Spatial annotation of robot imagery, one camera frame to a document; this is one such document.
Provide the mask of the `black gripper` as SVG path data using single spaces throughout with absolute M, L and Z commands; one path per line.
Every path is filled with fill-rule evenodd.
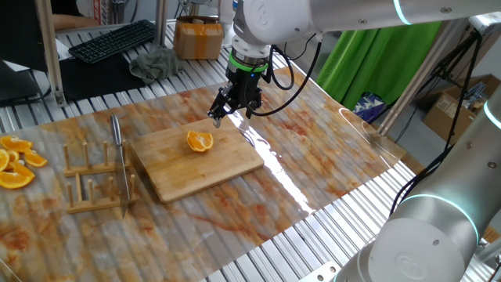
M 253 112 L 262 105 L 262 90 L 258 87 L 258 82 L 267 68 L 268 65 L 265 64 L 251 73 L 232 64 L 227 66 L 225 74 L 232 86 L 218 89 L 218 94 L 207 112 L 207 116 L 213 119 L 214 127 L 220 128 L 222 119 L 228 114 L 225 110 L 226 104 L 231 109 L 241 109 L 247 106 L 246 118 L 251 119 Z

